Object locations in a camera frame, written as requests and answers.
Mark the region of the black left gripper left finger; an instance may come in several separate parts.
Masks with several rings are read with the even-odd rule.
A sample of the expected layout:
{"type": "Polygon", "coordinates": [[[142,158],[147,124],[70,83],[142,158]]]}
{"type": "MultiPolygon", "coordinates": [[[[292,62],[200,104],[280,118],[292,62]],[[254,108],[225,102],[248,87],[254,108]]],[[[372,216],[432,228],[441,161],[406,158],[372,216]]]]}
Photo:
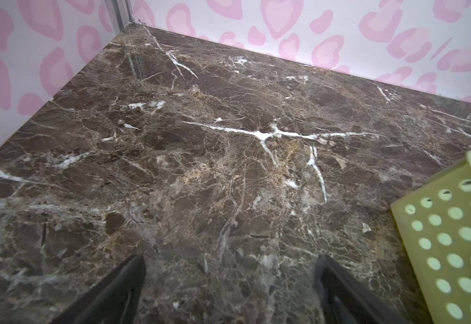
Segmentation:
{"type": "Polygon", "coordinates": [[[52,322],[133,323],[145,278],[143,256],[129,256],[52,322]]]}

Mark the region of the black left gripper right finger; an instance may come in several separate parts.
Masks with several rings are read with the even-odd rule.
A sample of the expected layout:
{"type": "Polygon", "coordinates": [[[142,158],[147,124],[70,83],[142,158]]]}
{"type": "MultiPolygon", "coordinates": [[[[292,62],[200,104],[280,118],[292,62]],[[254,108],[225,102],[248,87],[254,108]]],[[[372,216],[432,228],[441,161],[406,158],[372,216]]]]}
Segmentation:
{"type": "Polygon", "coordinates": [[[407,322],[328,255],[316,260],[314,289],[326,323],[407,322]]]}

